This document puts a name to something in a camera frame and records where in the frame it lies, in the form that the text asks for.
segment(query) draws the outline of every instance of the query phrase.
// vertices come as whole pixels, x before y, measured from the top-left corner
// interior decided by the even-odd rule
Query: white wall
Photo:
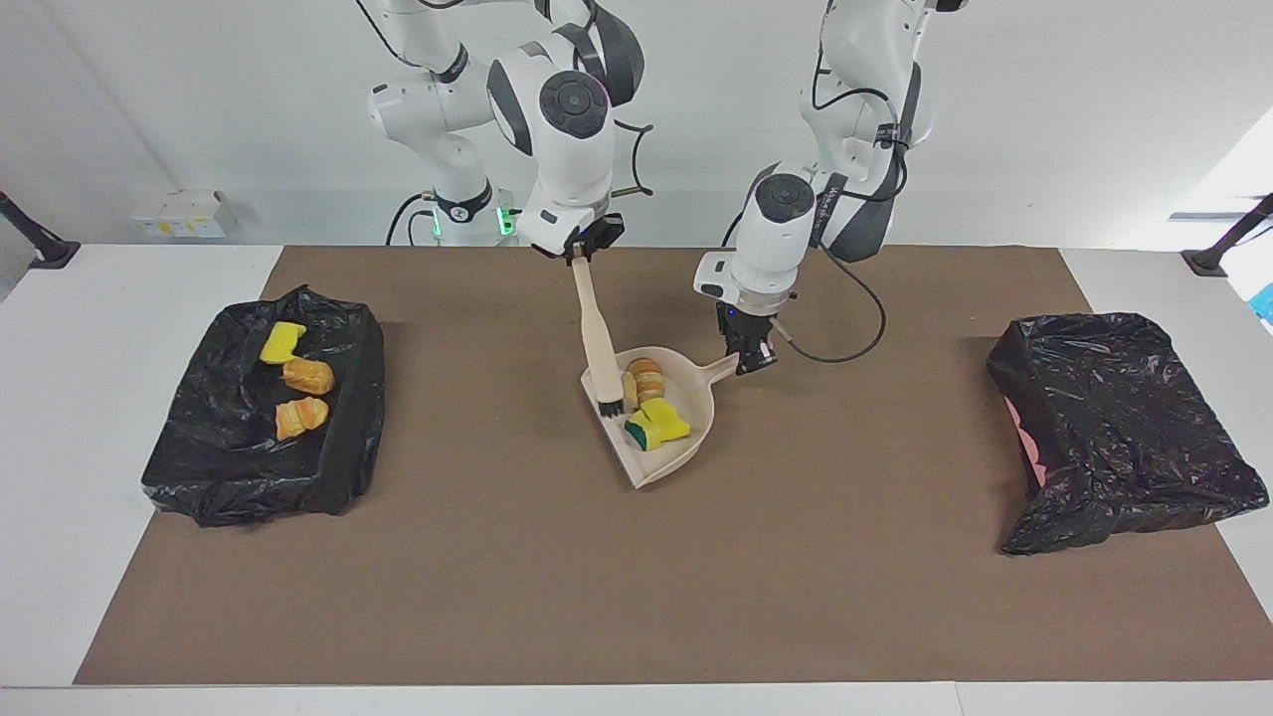
[[[56,23],[33,32],[42,3]],[[62,233],[132,240],[135,199],[176,183],[224,191],[242,241],[376,242],[401,197],[428,183],[364,117],[368,88],[401,68],[353,0],[0,5],[28,9],[0,27],[0,181],[29,190],[10,192]],[[606,5],[648,57],[620,115],[659,127],[642,157],[659,195],[616,203],[628,241],[712,243],[759,168],[812,159],[794,98],[824,4]],[[452,17],[481,57],[546,29],[524,5]],[[104,89],[89,104],[75,92],[83,78],[61,66],[74,57],[43,47],[57,28]],[[910,157],[894,241],[1109,246],[1161,222],[1273,106],[1262,71],[1273,46],[1255,41],[1270,33],[1262,0],[973,0],[937,18],[922,59],[939,124]],[[116,121],[99,127],[95,104],[116,107]],[[491,175],[524,197],[528,161],[493,127],[472,136]],[[626,157],[619,164],[626,177]]]

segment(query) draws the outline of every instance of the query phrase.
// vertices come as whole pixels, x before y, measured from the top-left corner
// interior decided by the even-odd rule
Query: black stand
[[[1225,254],[1237,246],[1246,234],[1255,231],[1255,227],[1263,224],[1268,220],[1269,214],[1273,214],[1273,194],[1265,196],[1260,203],[1251,209],[1251,213],[1246,214],[1234,228],[1228,229],[1216,246],[1207,248],[1204,251],[1181,251],[1180,255],[1184,256],[1185,264],[1193,269],[1193,273],[1199,276],[1206,278],[1228,278],[1225,269],[1220,268],[1220,260],[1225,257]]]
[[[38,257],[31,262],[29,268],[32,269],[61,269],[79,251],[79,242],[62,241],[57,234],[24,214],[3,191],[0,191],[0,214],[9,219],[9,223],[36,247]]]

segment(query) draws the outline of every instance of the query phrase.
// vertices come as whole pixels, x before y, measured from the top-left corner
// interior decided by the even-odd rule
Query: plastic bag
[[[1143,316],[1013,321],[988,367],[1031,464],[1034,497],[1008,554],[1193,527],[1269,503],[1171,339]]]
[[[275,438],[275,405],[304,397],[258,357],[275,321],[307,327],[295,354],[323,361],[336,389],[327,424]],[[162,510],[201,526],[285,512],[341,512],[367,492],[384,422],[384,339],[370,310],[300,287],[230,306],[207,329],[177,386],[141,478]]]

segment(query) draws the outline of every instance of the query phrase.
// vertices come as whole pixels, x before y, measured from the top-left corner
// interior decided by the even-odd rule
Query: electrical outlet
[[[132,223],[153,238],[225,238],[238,226],[219,191],[179,191],[141,204]]]

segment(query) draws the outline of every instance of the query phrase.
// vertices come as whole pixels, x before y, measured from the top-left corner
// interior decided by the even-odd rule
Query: white table
[[[0,303],[0,713],[1267,713],[1256,684],[71,688],[151,515],[137,479],[207,322],[276,247],[87,246]],[[1172,254],[1066,251],[1096,311],[1162,324],[1244,456],[1273,475],[1273,336]],[[74,496],[70,499],[52,496]],[[1221,533],[1273,609],[1273,511]]]

